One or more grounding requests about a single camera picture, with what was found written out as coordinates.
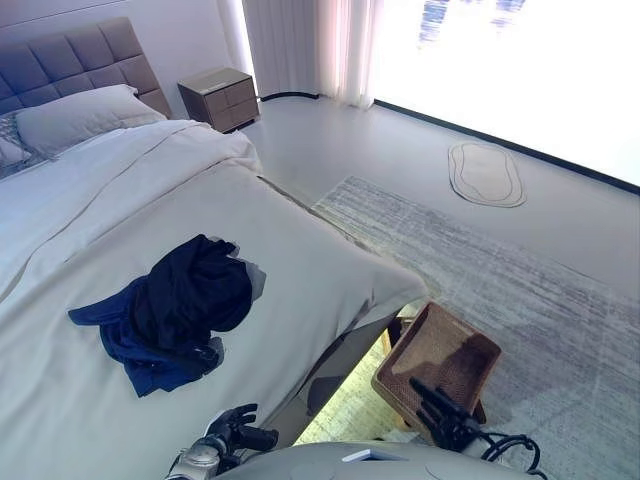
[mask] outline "bright window light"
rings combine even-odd
[[[375,96],[640,185],[640,2],[387,1]]]

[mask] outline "beige nightstand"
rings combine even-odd
[[[260,114],[253,79],[232,68],[209,70],[178,82],[189,118],[228,132]]]

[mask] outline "white bedsheet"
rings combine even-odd
[[[3,478],[162,478],[215,412],[257,401],[263,420],[354,319],[425,295],[418,277],[345,241],[258,181],[259,170],[241,133],[167,121],[67,152],[24,175],[22,189],[1,186],[16,210],[33,195],[22,222],[2,212],[3,247],[14,240],[1,271],[12,279],[0,302]],[[38,177],[64,188],[39,196]],[[220,335],[218,369],[138,399],[97,327],[66,312],[117,292],[197,233],[236,243],[266,273],[263,295]]]

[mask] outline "black garment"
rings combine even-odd
[[[79,325],[100,325],[106,351],[124,364],[138,396],[171,391],[220,364],[221,346],[211,342],[211,330],[231,330],[251,308],[246,266],[228,257],[235,248],[198,235],[149,275],[69,316]]]

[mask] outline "woven tray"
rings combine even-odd
[[[480,392],[500,353],[498,345],[471,325],[429,303],[382,362],[371,385],[407,423],[429,438],[429,430],[415,414],[420,397],[409,378],[417,377],[432,389],[441,387],[468,412],[483,415]]]

